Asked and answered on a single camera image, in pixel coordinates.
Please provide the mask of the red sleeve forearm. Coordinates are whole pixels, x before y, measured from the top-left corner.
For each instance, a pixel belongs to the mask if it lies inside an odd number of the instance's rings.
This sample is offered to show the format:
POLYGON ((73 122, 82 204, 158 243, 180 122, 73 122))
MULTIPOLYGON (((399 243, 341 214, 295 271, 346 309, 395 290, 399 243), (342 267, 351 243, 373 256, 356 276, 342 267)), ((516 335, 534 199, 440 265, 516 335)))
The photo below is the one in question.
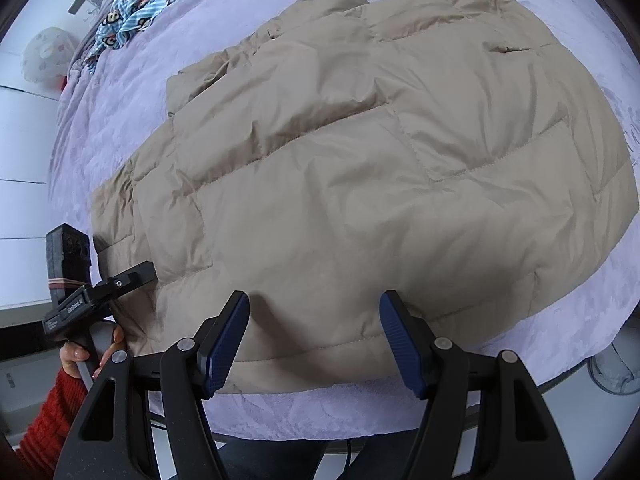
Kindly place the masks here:
POLYGON ((66 437, 85 400, 82 381, 60 370, 16 455, 27 479, 52 479, 66 437))

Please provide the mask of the left hand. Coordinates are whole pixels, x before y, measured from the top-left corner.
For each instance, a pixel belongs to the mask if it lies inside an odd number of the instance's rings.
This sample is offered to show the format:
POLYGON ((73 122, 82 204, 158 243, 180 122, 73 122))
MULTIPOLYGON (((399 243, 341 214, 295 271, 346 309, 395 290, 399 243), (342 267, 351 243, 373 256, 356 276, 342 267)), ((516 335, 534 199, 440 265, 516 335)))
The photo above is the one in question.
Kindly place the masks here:
POLYGON ((111 359, 111 355, 115 351, 126 349, 125 333, 117 324, 113 326, 113 333, 110 341, 111 344, 103 352, 99 363, 96 362, 92 355, 94 344, 90 342, 88 338, 76 338, 75 340, 66 341, 60 349, 60 352, 58 352, 62 370, 64 370, 68 376, 80 379, 81 374, 80 370, 78 370, 78 364, 89 360, 93 362, 91 365, 91 369, 93 371, 92 378, 96 379, 102 372, 106 362, 111 359))

